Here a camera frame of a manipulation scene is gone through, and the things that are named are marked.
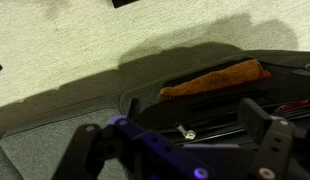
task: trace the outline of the white floor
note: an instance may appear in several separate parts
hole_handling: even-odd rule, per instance
[[[206,42],[310,51],[310,0],[0,0],[0,107]]]

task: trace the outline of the bolt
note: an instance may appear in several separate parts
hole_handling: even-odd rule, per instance
[[[183,134],[185,139],[194,139],[196,136],[195,131],[193,130],[186,131],[181,124],[176,124],[176,128]]]
[[[284,126],[287,126],[288,125],[288,122],[287,121],[280,121],[280,123]]]
[[[125,120],[119,122],[119,125],[121,125],[121,126],[124,126],[126,124],[127,124],[127,121],[125,121]]]
[[[87,127],[86,127],[86,131],[87,131],[87,132],[93,131],[94,129],[95,129],[94,126],[87,126]]]
[[[266,180],[275,179],[275,173],[268,168],[262,167],[258,170],[258,173],[259,175],[262,176],[263,179],[266,179]]]
[[[197,179],[208,179],[209,174],[204,168],[196,168],[194,170],[194,175]]]

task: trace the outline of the screw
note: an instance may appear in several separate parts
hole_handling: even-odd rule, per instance
[[[125,120],[119,122],[119,125],[121,125],[121,126],[124,126],[126,124],[127,124],[127,121],[125,121]]]
[[[90,131],[94,131],[95,127],[94,126],[87,126],[86,127],[86,131],[90,132]]]
[[[287,121],[280,121],[280,123],[284,126],[287,126],[288,125],[288,122]]]
[[[208,179],[209,174],[204,168],[196,168],[194,170],[194,175],[197,179]]]
[[[272,180],[275,179],[275,173],[265,167],[262,167],[258,170],[259,175],[262,176],[263,179]]]
[[[176,124],[176,128],[183,134],[185,139],[194,139],[196,133],[193,130],[186,131],[181,124]]]

